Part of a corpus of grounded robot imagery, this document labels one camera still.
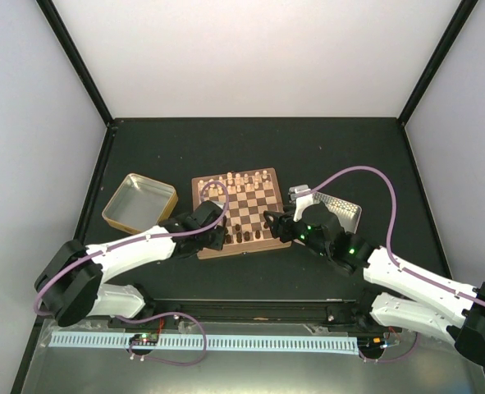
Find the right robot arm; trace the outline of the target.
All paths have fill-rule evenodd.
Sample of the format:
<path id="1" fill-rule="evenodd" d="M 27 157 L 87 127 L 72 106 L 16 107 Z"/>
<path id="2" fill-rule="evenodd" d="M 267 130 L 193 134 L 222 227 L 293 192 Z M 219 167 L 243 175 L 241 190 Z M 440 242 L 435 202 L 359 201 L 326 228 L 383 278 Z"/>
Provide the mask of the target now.
<path id="1" fill-rule="evenodd" d="M 366 282 L 384 287 L 373 302 L 357 305 L 357 328 L 404 328 L 447 342 L 467 360 L 485 368 L 485 282 L 472 286 L 397 259 L 387 248 L 370 245 L 346 231 L 323 203 L 263 215 L 272 236 L 298 241 L 342 273 L 361 271 Z"/>

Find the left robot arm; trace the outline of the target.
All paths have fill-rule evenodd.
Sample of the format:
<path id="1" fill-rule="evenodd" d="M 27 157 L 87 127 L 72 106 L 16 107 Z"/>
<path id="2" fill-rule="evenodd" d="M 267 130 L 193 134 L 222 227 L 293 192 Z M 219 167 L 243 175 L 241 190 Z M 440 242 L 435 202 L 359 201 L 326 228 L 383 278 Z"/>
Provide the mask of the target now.
<path id="1" fill-rule="evenodd" d="M 221 250 L 226 206 L 206 200 L 147 231 L 101 245 L 71 240 L 62 245 L 34 283 L 34 311 L 68 327 L 93 316 L 118 316 L 145 328 L 156 309 L 135 285 L 110 281 L 145 264 L 184 259 L 203 249 Z"/>

